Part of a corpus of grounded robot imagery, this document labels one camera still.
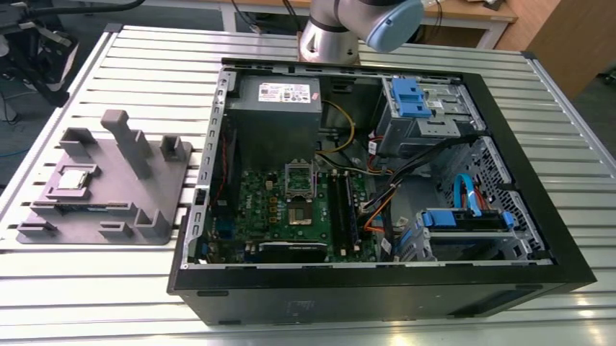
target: blue floor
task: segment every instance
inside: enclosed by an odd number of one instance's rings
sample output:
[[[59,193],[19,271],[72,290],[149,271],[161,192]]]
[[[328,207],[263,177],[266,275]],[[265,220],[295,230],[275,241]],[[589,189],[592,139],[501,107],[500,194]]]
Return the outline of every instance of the blue floor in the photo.
[[[72,1],[56,1],[56,6],[74,6]],[[79,53],[75,59],[78,70],[96,43],[98,37],[110,22],[151,27],[174,27],[182,29],[222,30],[218,11],[142,6],[130,12],[96,14],[86,17],[72,15],[62,17],[67,31],[80,40]],[[239,31],[249,32],[247,26],[239,22]],[[16,81],[0,81],[0,90],[11,98],[30,90]],[[18,170],[26,154],[2,156],[28,149],[46,125],[54,108],[39,94],[24,94],[12,98],[8,103],[20,114],[22,120],[14,126],[0,121],[0,187],[8,183]],[[595,80],[584,93],[573,100],[573,104],[603,140],[612,155],[616,155],[616,83],[603,85]]]

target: slotted aluminum surface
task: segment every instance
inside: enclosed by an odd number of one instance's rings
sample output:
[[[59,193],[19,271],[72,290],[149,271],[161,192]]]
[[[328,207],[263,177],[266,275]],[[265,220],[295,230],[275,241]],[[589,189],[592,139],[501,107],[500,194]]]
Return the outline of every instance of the slotted aluminum surface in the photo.
[[[0,341],[76,345],[616,345],[616,179],[579,115],[540,66],[513,52],[409,45],[392,54],[361,47],[364,65],[467,71],[491,92],[575,235],[599,282],[487,319],[207,327],[166,293],[174,254],[162,247],[22,245],[16,225],[39,196],[63,151],[66,127],[108,138],[99,118],[124,109],[151,139],[182,135],[205,144],[219,59],[295,60],[294,37],[124,27],[106,33],[0,197]],[[191,155],[195,183],[201,153]],[[186,189],[181,203],[190,203]],[[181,208],[175,223],[185,213]]]

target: white label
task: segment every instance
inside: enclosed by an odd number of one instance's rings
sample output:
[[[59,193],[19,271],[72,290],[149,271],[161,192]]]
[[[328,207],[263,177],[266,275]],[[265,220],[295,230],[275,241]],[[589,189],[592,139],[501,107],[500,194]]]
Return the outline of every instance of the white label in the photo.
[[[392,253],[392,243],[384,238],[384,240],[381,241],[381,247],[384,248],[385,252],[388,254]]]
[[[262,83],[259,102],[310,103],[310,85]]]
[[[377,155],[377,142],[368,143],[368,152],[370,155]]]
[[[442,108],[442,102],[440,102],[440,101],[428,101],[428,107]]]

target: open computer tower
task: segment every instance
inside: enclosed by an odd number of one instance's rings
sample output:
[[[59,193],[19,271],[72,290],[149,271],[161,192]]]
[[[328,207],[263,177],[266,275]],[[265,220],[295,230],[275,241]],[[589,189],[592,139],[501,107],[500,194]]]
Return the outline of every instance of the open computer tower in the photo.
[[[170,294],[206,324],[489,316],[595,281],[477,74],[223,60]]]

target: black plastic frame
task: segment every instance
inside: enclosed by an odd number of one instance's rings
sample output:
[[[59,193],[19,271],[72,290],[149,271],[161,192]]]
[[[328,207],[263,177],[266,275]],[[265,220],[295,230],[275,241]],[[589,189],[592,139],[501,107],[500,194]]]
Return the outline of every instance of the black plastic frame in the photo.
[[[544,294],[548,290],[551,293],[568,292],[596,282],[481,75],[408,68],[341,66],[234,58],[225,58],[222,63],[225,66],[237,66],[237,68],[226,68],[227,71],[245,71],[250,74],[275,74],[275,70],[279,71],[281,66],[287,67],[289,72],[285,71],[285,74],[291,74],[298,66],[304,66],[314,70],[321,67],[341,68],[346,74],[357,78],[370,77],[368,74],[374,72],[460,77],[487,123],[491,137],[513,179],[513,188],[520,192],[555,265],[182,270],[179,261],[185,230],[181,230],[169,285],[171,294],[183,294],[187,290],[218,292],[221,290],[267,288],[361,288],[487,284],[512,284],[523,290],[533,287],[537,292],[541,291],[540,294]],[[246,70],[243,66],[259,67]],[[528,295],[521,300],[527,301],[535,296]],[[511,304],[504,302],[503,306],[495,307],[491,314],[504,309],[505,305],[509,306]]]

